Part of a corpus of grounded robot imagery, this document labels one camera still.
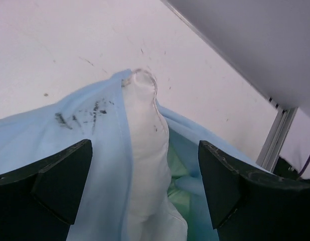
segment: metal bracket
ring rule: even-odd
[[[278,114],[256,161],[259,166],[270,172],[275,168],[281,147],[297,111],[297,108],[284,110],[278,104],[275,107],[278,109]]]

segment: metal frame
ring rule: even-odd
[[[169,0],[162,0],[174,14],[176,14],[193,32],[195,32],[200,38],[202,38],[208,45],[210,45],[225,61],[227,61],[244,79],[247,80],[245,73],[242,73],[236,68],[236,65],[225,56],[216,46],[204,36],[193,24],[191,24],[178,10],[175,9],[173,5],[169,3]],[[280,150],[284,143],[285,137],[294,119],[297,108],[283,109],[279,104],[269,98],[262,89],[258,86],[251,85],[256,91],[258,91],[262,96],[269,100],[271,105],[273,105],[277,110],[278,114],[273,122],[270,132],[266,138],[266,141],[262,147],[260,155],[256,163],[266,169],[267,171],[273,172],[274,167],[277,163]]]

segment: table surface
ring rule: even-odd
[[[0,0],[0,118],[127,68],[256,160],[276,110],[160,0]]]

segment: blue cloth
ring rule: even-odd
[[[0,174],[48,157],[90,139],[93,158],[76,223],[67,241],[128,241],[127,208],[132,178],[132,148],[121,81],[125,70],[86,86],[60,102],[0,119]],[[198,144],[206,140],[231,156],[255,165],[240,151],[196,123],[159,107],[170,141],[190,176],[177,187],[193,194],[191,209],[197,240],[218,240],[211,227],[198,164]]]

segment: wire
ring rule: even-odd
[[[297,178],[297,179],[300,179],[300,178],[301,178],[301,176],[302,176],[303,173],[305,172],[306,168],[308,167],[309,163],[310,163],[310,155],[309,155],[309,157],[307,158],[307,161],[306,161],[306,163],[304,164],[303,168],[302,168],[301,171],[298,173],[298,178]]]

